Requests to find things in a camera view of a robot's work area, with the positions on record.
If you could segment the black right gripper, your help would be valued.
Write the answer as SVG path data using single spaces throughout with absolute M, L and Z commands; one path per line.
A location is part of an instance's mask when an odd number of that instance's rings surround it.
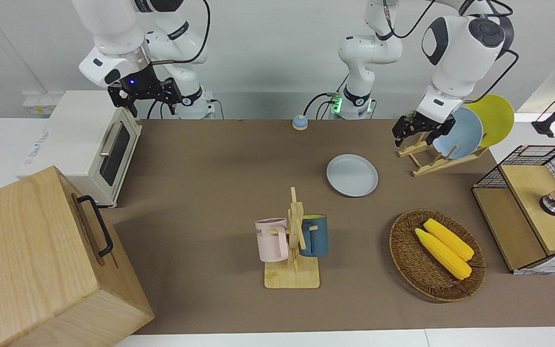
M 176 105 L 182 101 L 181 91 L 174 78 L 159 80 L 152 65 L 113 81 L 108 86 L 108 94 L 115 107 L 124 107 L 134 118 L 137 117 L 136 100 L 166 103 L 172 116 L 176 116 Z

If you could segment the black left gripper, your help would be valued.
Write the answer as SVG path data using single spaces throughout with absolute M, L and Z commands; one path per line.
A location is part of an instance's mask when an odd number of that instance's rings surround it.
M 455 125 L 455 119 L 449 115 L 444 123 L 428 119 L 423 114 L 415 111 L 398 118 L 392 128 L 395 146 L 401 147 L 403 141 L 417 133 L 429 133 L 426 137 L 427 145 L 431 145 L 437 138 L 449 134 Z

